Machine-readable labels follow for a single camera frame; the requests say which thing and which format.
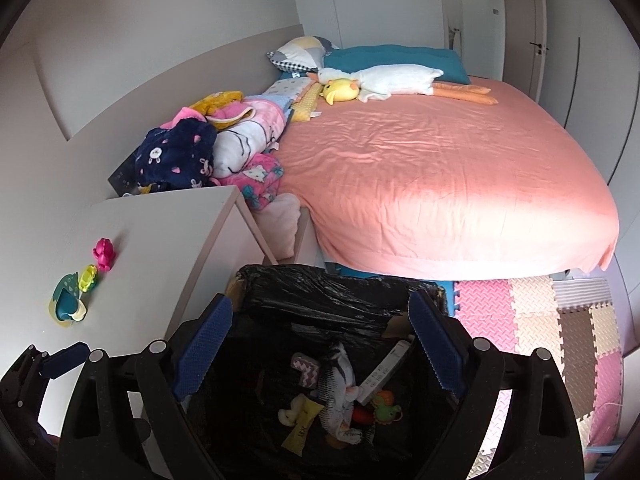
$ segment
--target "mattress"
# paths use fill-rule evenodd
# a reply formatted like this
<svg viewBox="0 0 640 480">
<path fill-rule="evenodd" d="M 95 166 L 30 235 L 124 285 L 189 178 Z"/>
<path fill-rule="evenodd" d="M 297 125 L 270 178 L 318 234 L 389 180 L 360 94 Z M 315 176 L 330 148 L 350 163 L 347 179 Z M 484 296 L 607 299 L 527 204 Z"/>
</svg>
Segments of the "mattress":
<svg viewBox="0 0 640 480">
<path fill-rule="evenodd" d="M 281 192 L 353 269 L 434 280 L 606 268 L 618 214 L 580 146 L 501 82 L 494 106 L 423 96 L 350 101 L 280 141 Z"/>
</svg>

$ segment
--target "teal toy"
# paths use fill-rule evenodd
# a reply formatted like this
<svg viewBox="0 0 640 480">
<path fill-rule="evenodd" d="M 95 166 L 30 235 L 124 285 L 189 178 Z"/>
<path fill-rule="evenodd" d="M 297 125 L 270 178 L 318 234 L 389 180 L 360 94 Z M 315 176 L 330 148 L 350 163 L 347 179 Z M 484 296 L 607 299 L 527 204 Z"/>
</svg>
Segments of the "teal toy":
<svg viewBox="0 0 640 480">
<path fill-rule="evenodd" d="M 82 321 L 86 307 L 80 301 L 78 273 L 68 274 L 58 282 L 49 301 L 49 313 L 60 326 L 69 327 L 74 321 Z"/>
</svg>

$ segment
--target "pink rubber toy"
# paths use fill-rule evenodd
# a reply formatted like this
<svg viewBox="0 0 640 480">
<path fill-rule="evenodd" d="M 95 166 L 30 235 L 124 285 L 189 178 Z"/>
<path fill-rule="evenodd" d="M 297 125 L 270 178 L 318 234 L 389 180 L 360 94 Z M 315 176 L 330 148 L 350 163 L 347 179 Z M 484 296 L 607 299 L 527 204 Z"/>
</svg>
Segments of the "pink rubber toy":
<svg viewBox="0 0 640 480">
<path fill-rule="evenodd" d="M 109 272 L 113 266 L 116 253 L 108 238 L 101 238 L 94 247 L 94 258 L 98 262 L 100 272 Z"/>
</svg>

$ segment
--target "white nightstand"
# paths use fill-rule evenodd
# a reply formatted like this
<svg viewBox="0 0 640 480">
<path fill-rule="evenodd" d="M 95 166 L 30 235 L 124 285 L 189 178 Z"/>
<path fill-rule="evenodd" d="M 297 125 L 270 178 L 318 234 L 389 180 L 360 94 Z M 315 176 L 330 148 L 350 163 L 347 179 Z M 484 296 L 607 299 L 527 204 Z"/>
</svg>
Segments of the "white nightstand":
<svg viewBox="0 0 640 480">
<path fill-rule="evenodd" d="M 94 263 L 92 249 L 110 238 L 117 258 L 90 295 L 87 315 L 62 328 L 51 320 L 36 338 L 50 353 L 77 341 L 111 356 L 140 352 L 198 317 L 224 293 L 238 269 L 276 261 L 235 186 L 106 200 L 79 217 L 60 278 Z M 40 423 L 59 434 L 80 368 L 49 383 Z"/>
</svg>

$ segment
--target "checkered pillow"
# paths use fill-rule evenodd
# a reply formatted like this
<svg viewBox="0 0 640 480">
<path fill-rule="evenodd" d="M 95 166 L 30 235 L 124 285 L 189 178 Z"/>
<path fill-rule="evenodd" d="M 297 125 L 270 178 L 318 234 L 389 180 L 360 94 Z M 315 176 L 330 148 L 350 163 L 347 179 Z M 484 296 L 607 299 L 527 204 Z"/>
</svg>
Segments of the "checkered pillow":
<svg viewBox="0 0 640 480">
<path fill-rule="evenodd" d="M 324 66 L 324 56 L 333 49 L 331 41 L 325 38 L 303 36 L 274 52 L 267 52 L 267 57 L 283 72 L 317 72 Z"/>
</svg>

